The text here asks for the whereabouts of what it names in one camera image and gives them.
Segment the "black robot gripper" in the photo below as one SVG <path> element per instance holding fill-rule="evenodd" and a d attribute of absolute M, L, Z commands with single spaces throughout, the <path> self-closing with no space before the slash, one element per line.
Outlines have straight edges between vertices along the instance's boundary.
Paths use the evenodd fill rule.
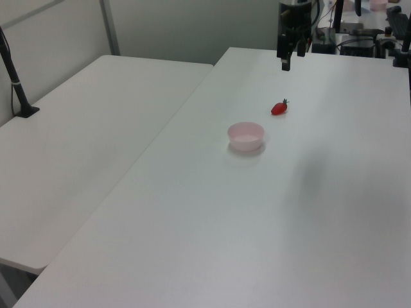
<path fill-rule="evenodd" d="M 290 70 L 290 59 L 293 52 L 293 43 L 289 35 L 308 34 L 314 20 L 314 1 L 280 1 L 279 2 L 279 30 L 277 37 L 277 57 L 281 60 L 283 71 Z M 306 54 L 306 39 L 299 37 L 297 56 Z"/>

